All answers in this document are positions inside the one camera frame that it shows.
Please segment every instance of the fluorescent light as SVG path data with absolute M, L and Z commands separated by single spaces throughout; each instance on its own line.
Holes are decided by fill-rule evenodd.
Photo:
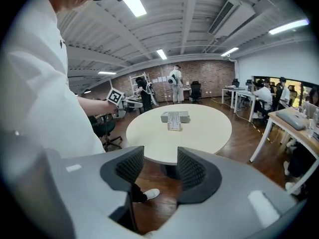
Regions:
M 222 56 L 222 57 L 225 57 L 226 55 L 228 55 L 228 54 L 230 54 L 230 53 L 232 53 L 232 52 L 234 52 L 234 51 L 236 51 L 236 50 L 238 50 L 238 48 L 232 48 L 231 50 L 225 52 L 225 53 L 222 54 L 221 56 Z
M 112 73 L 112 72 L 98 72 L 98 74 L 116 74 L 116 73 Z
M 282 31 L 286 31 L 286 30 L 291 29 L 291 28 L 306 26 L 308 24 L 309 24 L 309 21 L 307 19 L 297 20 L 297 21 L 291 22 L 289 24 L 286 24 L 286 25 L 274 28 L 272 30 L 269 30 L 269 32 L 271 34 L 277 34 L 277 33 L 280 33 Z
M 165 55 L 165 53 L 163 52 L 162 49 L 161 50 L 157 50 L 156 52 L 159 54 L 159 56 L 162 58 L 162 60 L 167 59 L 166 55 Z
M 135 17 L 146 14 L 146 11 L 140 0 L 123 0 L 126 5 L 130 8 Z

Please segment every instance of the brick wall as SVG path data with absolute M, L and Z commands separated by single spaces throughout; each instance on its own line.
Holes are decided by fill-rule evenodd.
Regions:
M 130 76 L 141 75 L 143 72 L 149 74 L 150 81 L 157 79 L 160 76 L 168 76 L 176 63 L 166 64 L 161 66 L 150 67 L 147 69 L 135 71 L 112 80 L 114 88 L 131 96 L 132 88 L 130 83 Z M 222 60 L 200 60 L 200 61 L 185 61 L 180 62 L 181 73 L 184 80 L 191 84 L 192 81 L 199 81 L 202 89 L 203 97 L 221 96 L 221 88 L 225 85 L 230 85 L 235 78 L 234 63 Z M 172 91 L 167 82 L 160 82 L 153 84 L 156 96 L 159 102 L 165 101 L 165 94 L 167 100 L 172 100 Z
M 106 99 L 109 91 L 111 90 L 111 84 L 109 81 L 104 82 L 100 85 L 97 85 L 96 87 L 90 89 L 91 92 L 87 94 L 82 94 L 81 96 L 88 99 Z

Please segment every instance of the white shirt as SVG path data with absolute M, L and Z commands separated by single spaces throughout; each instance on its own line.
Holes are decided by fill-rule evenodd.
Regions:
M 169 73 L 169 76 L 172 76 L 172 75 L 175 75 L 177 79 L 177 85 L 179 85 L 180 87 L 183 87 L 183 83 L 181 82 L 181 71 L 174 69 L 173 71 Z
M 68 87 L 66 46 L 49 0 L 32 0 L 1 49 L 0 126 L 62 157 L 105 152 Z
M 284 107 L 286 107 L 287 104 L 289 103 L 289 100 L 290 100 L 290 91 L 287 87 L 284 87 L 283 92 L 281 93 L 281 96 L 280 96 L 279 103 L 283 105 Z
M 259 99 L 267 102 L 265 104 L 265 110 L 270 110 L 271 105 L 273 104 L 273 96 L 271 95 L 270 90 L 266 87 L 262 87 L 261 89 L 256 90 L 254 94 L 258 96 Z

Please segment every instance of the white ceiling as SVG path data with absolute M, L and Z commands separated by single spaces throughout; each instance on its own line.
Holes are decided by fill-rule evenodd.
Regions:
M 215 38 L 207 33 L 228 0 L 141 0 L 147 14 L 136 18 L 124 2 L 90 1 L 76 11 L 58 15 L 58 27 L 69 57 L 69 86 L 75 93 L 104 82 L 101 70 L 117 72 L 112 78 L 152 65 L 196 59 L 221 59 L 233 48 L 236 58 L 266 47 L 313 39 L 304 27 L 270 36 L 268 31 L 305 18 L 290 0 L 237 0 L 252 6 L 254 16 L 220 38 L 218 46 L 203 52 Z M 156 50 L 163 49 L 162 61 Z

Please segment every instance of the white sneaker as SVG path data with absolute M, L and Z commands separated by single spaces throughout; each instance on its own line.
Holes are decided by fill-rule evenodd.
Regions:
M 150 231 L 146 233 L 145 235 L 143 235 L 143 237 L 152 238 L 152 236 L 154 236 L 155 234 L 156 234 L 156 231 Z
M 285 175 L 288 176 L 290 172 L 288 171 L 289 162 L 284 162 Z
M 295 186 L 295 183 L 294 182 L 287 182 L 285 184 L 285 189 L 288 191 L 290 190 L 292 187 Z M 295 196 L 299 195 L 301 193 L 301 187 L 296 189 L 292 194 L 294 194 Z
M 157 197 L 160 194 L 159 189 L 150 189 L 144 192 L 144 194 L 148 197 L 148 200 Z
M 259 116 L 257 113 L 253 113 L 253 116 L 252 116 L 253 119 L 259 119 Z

